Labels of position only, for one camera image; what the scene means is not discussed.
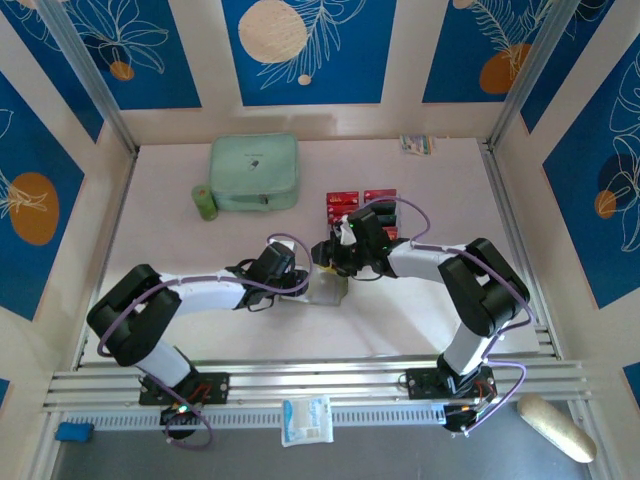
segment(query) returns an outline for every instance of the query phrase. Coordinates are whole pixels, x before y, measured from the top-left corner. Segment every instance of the cable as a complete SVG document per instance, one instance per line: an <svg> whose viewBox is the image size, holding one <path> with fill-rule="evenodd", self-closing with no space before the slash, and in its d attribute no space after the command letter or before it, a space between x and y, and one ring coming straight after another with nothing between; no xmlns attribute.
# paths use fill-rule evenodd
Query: cable
<svg viewBox="0 0 640 480"><path fill-rule="evenodd" d="M451 415L458 415L460 413L469 413L469 410L471 410L471 407L469 407L469 405L463 405L462 407L460 407L460 410L454 410L453 412L447 412L444 414L445 417L450 417Z"/></svg>
<svg viewBox="0 0 640 480"><path fill-rule="evenodd" d="M470 261L472 261L473 263L478 265L481 269L483 269L485 272L487 272L487 274L490 277L492 277L500 285L502 285L513 296L513 298L516 299L516 301L520 304L522 309L525 312L527 312L527 315L528 315L527 320L522 321L522 322L518 322L518 323L513 324L513 325L507 325L506 327L503 327L503 328L501 328L500 330L498 330L496 332L494 337L489 342L489 345L487 345L487 348L482 353L481 358L482 358L483 361L485 361L485 362L487 361L487 357L488 357L489 353L491 352L491 349L495 346L496 342L498 341L498 339L500 337L502 337L502 335L504 335L505 333L507 333L507 332L509 332L511 330L514 330L516 328L524 327L526 325L529 325L529 324L535 322L536 314L533 312L533 310L531 309L531 307L529 306L527 301L522 297L522 295L520 295L520 293L515 288L513 288L509 284L509 282L507 282L500 274L498 274L498 272L496 272L494 269L492 269L489 265L487 265L485 262L483 262L479 258L471 255L469 252L466 252L464 250L460 250L460 249L454 248L454 247L444 247L444 246L439 246L439 245L420 245L420 244L415 244L414 242L416 240L418 240L418 238L420 238L423 235L425 235L431 229L431 221L429 220L428 215L420 207L418 207L417 205L413 204L412 202L409 202L409 201L404 200L404 199L399 198L399 197L380 197L380 198L376 198L375 200L372 200L368 204L373 203L373 202L384 201L384 200L395 200L395 201L400 201L400 202L406 203L407 205L413 207L425 219L425 221L427 223L426 228L422 232L420 232L417 235L413 236L411 238L411 240L409 240L409 245L411 245L412 248L415 248L416 250L430 250L430 251L435 251L435 252L445 252L445 253L454 253L456 255L462 255L463 257L469 259ZM524 379L525 379L525 377L527 375L527 368L524 365L520 364L520 363L516 363L516 362L487 362L487 363L490 366L491 365L496 365L496 366L503 366L503 367L519 368L522 371L522 375L520 376L520 378L518 379L516 384L511 388L511 390L509 390L505 394L505 396L502 397L502 399L500 399L500 401L496 404L495 407L493 407L491 410L489 410L482 418L477 420L473 425L471 425L471 427L469 427L469 429L467 429L464 432L465 436L469 435L469 433L471 433L473 430L475 430L477 427L479 427L487 418L489 418L500 407L502 407L502 405L504 405L507 402L507 400L509 400L509 398L511 398L515 394L516 390L518 390L518 388L520 388L520 386L524 383Z"/></svg>
<svg viewBox="0 0 640 480"><path fill-rule="evenodd" d="M187 408L191 412L193 412L193 414L196 416L196 418L198 420L200 420L203 423L203 425L207 428L207 432L209 432L209 439L205 443L202 443L200 445L192 445L192 444L189 444L189 443L178 442L178 441L174 440L173 438L171 438L171 436L169 435L169 425L171 424L171 421L168 421L167 424L164 426L164 434L167 437L167 443L169 445L173 445L174 447L182 448L183 450L192 450L192 451L205 450L209 445L211 445L211 443L213 442L213 427L209 423L209 420L207 420L207 418L202 414L202 412L199 411L197 408L195 408L190 402L187 401L186 398L182 397L180 394L178 394L171 387L169 387L168 385L165 385L165 383L162 380L160 380L159 378L153 376L152 374L150 374L149 372L147 372L143 368L140 368L140 370L142 370L144 373L146 373L147 376L156 385L158 385L167 394L169 394L173 398L175 398L181 405L186 405Z"/></svg>
<svg viewBox="0 0 640 480"><path fill-rule="evenodd" d="M300 245L305 253L307 254L307 257L309 259L309 274L307 275L307 277L299 284L296 285L295 287L292 288L275 288L275 287L271 287L269 285L265 285L262 283L258 283L258 282L254 282L253 280L247 280L244 278L236 278L236 277L219 277L217 275L195 275L192 277L185 277L182 279L173 279L173 280L168 280L166 282L162 282L159 283L158 285L154 285L153 287L151 287L149 290L145 291L142 295L140 295L138 298L134 299L131 304L129 304L129 306L127 306L127 308L125 308L122 313L118 316L118 318L116 318L114 320L114 322L109 326L109 328L107 328L107 330L104 332L104 335L102 335L102 337L100 338L100 342L98 343L98 355L100 355L101 357L112 357L113 355L111 355L110 353L106 352L104 350L104 347L107 343L107 341L109 340L109 338L111 337L111 335L113 335L113 332L116 331L116 329L120 326L120 324L122 322L124 322L124 320L129 316L129 314L131 312L133 312L133 310L140 305L141 303L143 303L145 300L147 300L149 297L151 297L153 294L155 294L156 292L162 290L163 288L168 288L168 287L173 287L175 285L179 285L181 283L200 283L200 282L230 282L230 283L240 283L242 285L251 285L253 287L258 287L258 288L262 288L264 290L267 290L269 292L273 292L273 293L277 293L277 294L285 294L285 293L294 293L297 292L298 290L304 288L307 286L307 284L309 283L309 280L311 279L311 272L313 270L313 258L311 256L311 251L309 250L309 247L307 247L304 242L302 242L302 240L298 239L297 237L294 237L293 235L289 235L288 233L274 233L272 235L269 235L269 237L267 238L267 244L269 243L270 240L272 240L275 237L285 237L285 238L289 238L291 240L293 240L294 242L296 242L298 245ZM202 445L189 445L183 442L176 442L174 439L172 439L169 436L169 424L170 422L167 422L167 425L165 425L165 435L167 436L167 442L171 445L174 445L176 447L179 448L183 448L186 450L202 450L206 447L208 447L211 442L213 441L213 427L211 426L211 424L208 422L208 420L204 417L204 415L201 414L201 412L199 412L193 405L191 405L191 403L189 403L184 397L180 396L177 392L175 392L171 387L169 387L168 385L165 385L159 378L156 378L154 375L150 374L149 372L145 371L144 369L140 369L142 370L144 373L147 374L147 376L156 384L158 385L162 390L164 390L167 394L169 394L170 396L172 396L173 398L175 398L178 402L180 402L183 405L186 405L187 408L189 408L189 410L191 410L193 412L193 414L205 425L205 427L207 428L208 432L209 432L209 440Z"/></svg>
<svg viewBox="0 0 640 480"><path fill-rule="evenodd" d="M493 407L491 410L489 410L485 415L483 415L479 420L476 420L475 423L473 425L471 425L465 432L465 436L469 435L472 431L474 431L476 428L478 428L480 425L482 425L484 423L484 421L491 417L494 413L496 413L496 411L502 407L502 405L504 405L512 396L514 393L516 393L516 390L518 390L522 384L524 383L524 379L527 376L527 367L525 367L524 365L522 365L521 363L517 363L517 362L487 362L487 364L490 367L513 367L513 368L519 368L522 371L522 374L520 375L520 378L518 379L518 381L516 382L516 384L511 387L511 390L509 390L504 397L502 397L500 399L500 401L496 404L495 407Z"/></svg>
<svg viewBox="0 0 640 480"><path fill-rule="evenodd" d="M407 383L407 374L405 373L401 373L398 376L398 386L400 386L401 388L404 388L405 390L409 388L409 384Z"/></svg>
<svg viewBox="0 0 640 480"><path fill-rule="evenodd" d="M480 401L482 401L482 399L484 398L484 389L482 388L482 384L477 381L473 383L478 386L478 395L480 395Z"/></svg>
<svg viewBox="0 0 640 480"><path fill-rule="evenodd" d="M382 277L384 277L383 274L380 274L377 277L373 277L373 278L356 278L354 275L351 275L351 278L353 278L358 282L375 282L376 280L380 280Z"/></svg>
<svg viewBox="0 0 640 480"><path fill-rule="evenodd" d="M515 298L515 300L520 304L522 309L525 312L527 312L527 315L528 315L529 318L527 318L526 320L523 320L522 322L515 323L513 325L507 325L506 327L502 327L500 330L498 330L496 332L494 337L491 339L491 342L489 342L489 345L487 346L485 351L482 353L482 357L481 358L483 360L485 358L487 358L487 355L489 355L489 352L491 351L491 349L493 348L495 343L498 341L498 339L502 335L504 335L505 333L507 333L510 330L514 330L516 328L524 327L524 326L529 325L531 323L534 323L536 321L536 314L533 312L533 310L531 309L531 307L529 306L527 301L522 297L522 295L520 295L520 292L518 292L513 286L511 286L511 284L509 282L507 282L504 278L502 278L502 276L498 272L496 272L493 268L491 268L489 265L487 265L485 262L483 262L479 258L471 255L469 252L467 252L465 250L460 250L459 248L455 248L455 247L444 247L444 246L439 246L439 245L414 244L413 248L415 248L416 250L429 250L429 251L433 251L433 252L455 253L456 255L461 255L461 256L471 260L473 263L478 265L482 270L487 272L487 274L491 278L493 278L496 282L498 282L500 285L502 285L509 292L509 294L513 298Z"/></svg>

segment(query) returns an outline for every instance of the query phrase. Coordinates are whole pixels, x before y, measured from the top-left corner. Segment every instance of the wall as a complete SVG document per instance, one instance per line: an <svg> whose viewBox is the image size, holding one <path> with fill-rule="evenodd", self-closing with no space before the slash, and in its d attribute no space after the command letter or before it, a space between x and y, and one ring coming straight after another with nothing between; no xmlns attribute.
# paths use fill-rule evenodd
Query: wall
<svg viewBox="0 0 640 480"><path fill-rule="evenodd" d="M10 479L26 460L27 443L38 436L37 414L51 373L69 367L129 159L108 128L94 144L1 15L0 43L0 71L85 173L35 318L0 308L0 378L11 381L0 412L0 476Z"/></svg>
<svg viewBox="0 0 640 480"><path fill-rule="evenodd" d="M202 109L127 111L144 144L209 142L222 133L288 130L301 139L394 137L406 132L485 136L500 103L423 105L447 8L399 0L379 105L243 107L221 2L170 1Z"/></svg>
<svg viewBox="0 0 640 480"><path fill-rule="evenodd" d="M518 120L497 152L565 353L603 374L596 395L622 460L618 478L640 476L640 415L621 370L640 359L640 290L598 309L542 164L639 33L640 4L617 0L531 135Z"/></svg>

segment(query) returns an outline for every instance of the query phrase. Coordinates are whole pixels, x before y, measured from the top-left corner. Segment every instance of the metal frame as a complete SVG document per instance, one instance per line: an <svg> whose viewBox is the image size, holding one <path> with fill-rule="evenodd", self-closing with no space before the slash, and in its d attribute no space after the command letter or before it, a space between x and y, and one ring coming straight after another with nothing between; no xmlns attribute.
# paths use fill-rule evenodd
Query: metal frame
<svg viewBox="0 0 640 480"><path fill-rule="evenodd" d="M528 368L527 379L512 400L518 400L524 393L535 392L550 401L568 401L571 405L586 405L585 408L588 408L588 401L593 398L589 371L579 361L561 359L561 351L553 324L548 316L544 296L526 256L523 239L518 231L500 171L493 154L486 148L482 148L481 142L480 146L516 268L531 287L532 301L540 316L540 323L535 327L540 344L538 353L515 356L496 355L494 358L517 360ZM118 220L134 169L135 162L132 164L129 178L123 188ZM109 251L117 228L116 222ZM51 416L48 425L57 425L62 419L69 421L89 419L99 425L98 430L160 428L157 424L148 423L149 418L157 416L158 407L138 405L140 372L137 369L105 366L98 363L80 365L81 352L87 334L88 331L84 330L83 336L79 339L77 363L74 364L76 371L56 372L52 378L43 406L45 415ZM199 362L198 369L203 372L225 371L232 375L229 403L225 406L205 409L205 414L213 421L216 428L225 425L242 428L243 423L250 428L258 428L252 420L255 419L252 414L256 412L273 414L280 407L283 398L301 395L329 395L332 398L332 406L337 411L343 409L345 412L357 413L362 408L372 408L379 416L377 421L368 422L363 417L362 421L354 423L356 426L370 426L398 424L398 416L403 415L408 408L414 409L414 412L416 408L417 411L430 411L442 405L459 403L449 399L409 400L406 390L398 382L400 375L407 368L434 367L435 360L433 356L402 356L322 361ZM517 377L516 371L496 369L498 391L506 392L515 383ZM273 427L273 422L275 420L265 427ZM419 416L415 416L415 413L413 417L403 417L403 422L403 425L434 423L421 420ZM44 469L43 471L49 474L58 448L57 442L51 442L52 432L49 426L41 439L40 454L35 457L36 463L34 463L34 468ZM597 435L599 431L594 429L589 433ZM610 471L611 464L606 451L602 450L598 467L591 469L593 478L614 478L606 473Z"/></svg>
<svg viewBox="0 0 640 480"><path fill-rule="evenodd" d="M597 409L592 408L593 396L589 372L579 361L563 360L561 345L544 295L528 259L524 240L519 232L500 169L493 155L493 149L518 115L579 1L558 2L554 6L548 21L536 38L532 54L527 58L514 87L507 96L491 136L486 142L480 142L480 149L516 268L530 287L532 304L539 316L536 332L540 352L510 357L524 363L529 370L527 380L513 399L517 400L523 393L536 392L547 400L567 401L574 420L582 423L600 448L596 462L590 467L592 476L609 479L617 478L619 471L616 469L615 462L612 461L614 457L606 449L608 444L606 434L598 428ZM137 152L137 146L120 116L113 96L83 48L64 10L55 0L37 0L37 2L45 24L51 30L100 112L112 125L123 144L130 151ZM134 169L135 159L123 187L115 226L107 248L103 271L94 291L94 299L104 278ZM58 442L53 441L53 436L56 426L64 419L70 421L91 419L98 425L98 429L102 430L159 428L158 425L144 420L157 417L158 408L141 407L137 403L138 370L103 364L81 365L87 335L88 329L85 325L74 355L72 365L74 371L56 372L52 378L43 407L44 413L40 420L42 435L30 468L23 472L23 478L50 477L59 447ZM438 412L442 405L455 404L457 401L448 399L410 401L406 390L398 381L407 368L433 366L435 366L434 357L403 356L326 361L205 362L199 364L198 368L205 372L222 370L232 374L229 404L205 409L205 413L217 428L224 425L232 428L243 426L256 428L256 425L272 428L276 423L279 425L279 421L276 422L276 417L270 415L276 414L283 398L315 394L330 395L336 411L344 413L341 418L346 419L345 421L353 421L354 425L393 424L398 421L405 422L401 423L405 425L433 423L430 420L436 418L437 413L435 417L425 420L426 417L420 417L420 412ZM496 369L498 391L505 392L509 389L517 376L517 372L512 370ZM358 417L363 411L365 416Z"/></svg>
<svg viewBox="0 0 640 480"><path fill-rule="evenodd" d="M38 14L51 32L60 51L73 68L102 118L113 128L115 136L132 154L137 153L136 145L129 127L120 115L120 109L111 90L98 71L95 62L82 43L82 39L71 23L71 19L57 0L36 0Z"/></svg>
<svg viewBox="0 0 640 480"><path fill-rule="evenodd" d="M540 74L542 74L580 2L581 0L564 0L556 2L551 8L533 42L531 52L527 55L518 76L513 82L513 86L507 94L500 116L487 139L487 144L491 151L499 145L513 120L520 114L522 106L531 94L531 90L533 90L538 78L540 78Z"/></svg>

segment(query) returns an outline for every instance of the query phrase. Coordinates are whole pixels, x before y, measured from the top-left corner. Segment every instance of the mint green pouch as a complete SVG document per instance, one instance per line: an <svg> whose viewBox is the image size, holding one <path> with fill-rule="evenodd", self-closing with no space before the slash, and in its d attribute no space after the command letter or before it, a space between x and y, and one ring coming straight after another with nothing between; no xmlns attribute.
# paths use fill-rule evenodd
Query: mint green pouch
<svg viewBox="0 0 640 480"><path fill-rule="evenodd" d="M298 140L289 133L229 135L211 146L219 210L284 210L298 201Z"/></svg>

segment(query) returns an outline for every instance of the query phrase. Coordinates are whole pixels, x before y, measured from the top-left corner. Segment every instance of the black mounting base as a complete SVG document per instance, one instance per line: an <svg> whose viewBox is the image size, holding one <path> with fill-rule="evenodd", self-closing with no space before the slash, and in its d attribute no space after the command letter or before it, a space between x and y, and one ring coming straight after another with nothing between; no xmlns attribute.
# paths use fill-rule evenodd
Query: black mounting base
<svg viewBox="0 0 640 480"><path fill-rule="evenodd" d="M406 371L406 377L406 387L411 400L455 398L491 402L497 396L493 371L486 366L478 369L478 373L468 382L466 391L461 390L456 395L453 395L442 382L442 370L438 368L412 368ZM477 412L472 408L474 406L476 405L472 402L467 405L445 405L447 423L444 428L451 432L461 432L462 427L468 428L477 418Z"/></svg>
<svg viewBox="0 0 640 480"><path fill-rule="evenodd" d="M410 368L406 371L407 390L410 400L443 400L449 398L479 398L481 395L478 384L493 385L493 371L490 367L481 367L469 389L457 396L440 381L438 368Z"/></svg>
<svg viewBox="0 0 640 480"><path fill-rule="evenodd" d="M140 405L152 405L152 406L170 406L176 403L176 400L165 393L160 387L155 384L148 384L149 388L143 386L140 391L140 399L138 403ZM183 397L189 400L191 393L196 389L200 391L207 391L206 398L195 398L192 403L203 403L206 405L224 405L227 403L227 396L229 395L229 374L225 372L218 373L199 373L197 377L189 384L180 389L180 393Z"/></svg>

